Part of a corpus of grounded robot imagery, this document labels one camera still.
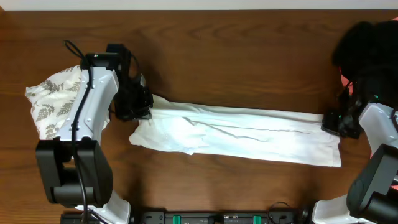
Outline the white t-shirt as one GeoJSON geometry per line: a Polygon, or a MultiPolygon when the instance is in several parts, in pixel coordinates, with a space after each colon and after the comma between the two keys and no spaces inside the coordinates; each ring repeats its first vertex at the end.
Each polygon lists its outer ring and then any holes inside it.
{"type": "Polygon", "coordinates": [[[151,113],[130,135],[131,144],[189,155],[341,166],[340,139],[322,131],[320,114],[176,103],[160,96],[151,113]]]}

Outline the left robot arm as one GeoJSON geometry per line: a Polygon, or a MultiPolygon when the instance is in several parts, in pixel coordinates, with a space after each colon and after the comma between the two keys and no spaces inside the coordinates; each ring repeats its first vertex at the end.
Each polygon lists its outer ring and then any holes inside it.
{"type": "Polygon", "coordinates": [[[121,121],[151,119],[152,93],[140,70],[130,77],[130,65],[138,61],[123,44],[82,54],[73,42],[64,43],[80,58],[82,78],[65,123],[35,150],[47,200],[81,210],[63,214],[61,223],[131,223],[130,203],[113,189],[101,134],[111,105],[121,121]]]}

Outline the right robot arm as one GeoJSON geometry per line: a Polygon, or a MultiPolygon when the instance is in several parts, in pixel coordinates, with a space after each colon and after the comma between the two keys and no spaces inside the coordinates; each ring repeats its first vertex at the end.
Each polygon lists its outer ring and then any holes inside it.
{"type": "Polygon", "coordinates": [[[315,203],[311,222],[397,223],[397,85],[362,78],[353,93],[361,101],[358,123],[372,156],[346,195],[315,203]]]}

